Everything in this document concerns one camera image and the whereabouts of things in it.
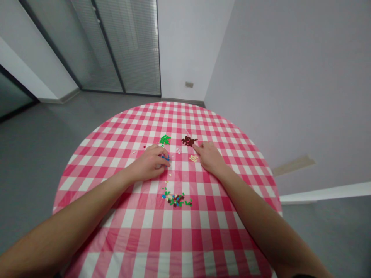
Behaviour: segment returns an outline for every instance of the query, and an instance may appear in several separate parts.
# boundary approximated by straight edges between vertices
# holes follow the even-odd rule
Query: glass door
[[[161,96],[156,0],[19,0],[83,91]]]

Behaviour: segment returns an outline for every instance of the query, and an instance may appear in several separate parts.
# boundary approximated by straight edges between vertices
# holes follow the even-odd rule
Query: right hand
[[[154,144],[123,171],[128,173],[133,183],[156,178],[165,171],[165,166],[170,166],[170,163],[161,156],[169,158],[169,153],[166,149]]]
[[[203,141],[200,146],[193,144],[193,148],[200,156],[202,167],[213,175],[226,166],[213,142]]]

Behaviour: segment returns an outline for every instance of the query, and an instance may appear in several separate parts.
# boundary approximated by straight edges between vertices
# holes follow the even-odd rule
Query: wall outlet
[[[192,82],[185,82],[186,88],[193,88],[193,83]]]

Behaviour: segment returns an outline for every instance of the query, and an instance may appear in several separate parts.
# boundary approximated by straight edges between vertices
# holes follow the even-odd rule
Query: floor
[[[0,254],[51,215],[62,172],[81,141],[126,109],[157,97],[78,94],[0,124]],[[336,277],[371,277],[371,197],[287,205],[284,218]]]
[[[160,100],[81,92],[0,124],[0,254],[51,215],[62,172],[87,135],[117,113]]]
[[[371,277],[371,196],[283,206],[284,219],[336,278]]]

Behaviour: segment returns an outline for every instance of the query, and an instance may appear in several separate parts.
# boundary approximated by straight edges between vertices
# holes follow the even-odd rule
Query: pink and white checkered tablecloth
[[[196,153],[182,144],[187,132],[198,138],[196,143],[215,142],[225,162],[282,213],[271,170],[237,126],[195,105],[157,102],[134,107],[82,141],[59,183],[54,213],[128,166],[144,146],[158,143],[165,134],[171,137],[165,145],[171,167],[120,197],[71,260],[65,277],[271,276],[267,260],[219,181],[199,160],[189,159]],[[168,204],[161,198],[164,187],[184,193],[192,207]]]

